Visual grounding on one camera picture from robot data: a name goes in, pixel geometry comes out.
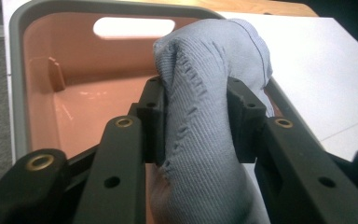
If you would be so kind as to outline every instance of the folded cloth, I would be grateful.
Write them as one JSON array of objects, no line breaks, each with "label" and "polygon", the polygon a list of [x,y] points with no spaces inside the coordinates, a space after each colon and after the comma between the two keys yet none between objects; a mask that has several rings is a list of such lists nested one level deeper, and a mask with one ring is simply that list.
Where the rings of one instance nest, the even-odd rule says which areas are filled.
[{"label": "folded cloth", "polygon": [[235,77],[273,116],[265,42],[247,21],[203,20],[162,37],[154,54],[168,99],[166,161],[150,185],[155,222],[269,223],[237,160],[227,113],[227,77]]}]

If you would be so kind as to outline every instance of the plastic bin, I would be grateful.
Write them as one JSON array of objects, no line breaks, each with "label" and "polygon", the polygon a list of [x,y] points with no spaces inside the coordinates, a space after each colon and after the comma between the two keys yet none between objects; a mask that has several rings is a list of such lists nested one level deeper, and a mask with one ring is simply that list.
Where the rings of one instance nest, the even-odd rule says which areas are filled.
[{"label": "plastic bin", "polygon": [[108,120],[128,113],[157,74],[156,37],[100,38],[101,18],[169,19],[174,29],[221,18],[196,7],[34,0],[11,18],[14,158],[39,148],[68,158],[99,143]]}]

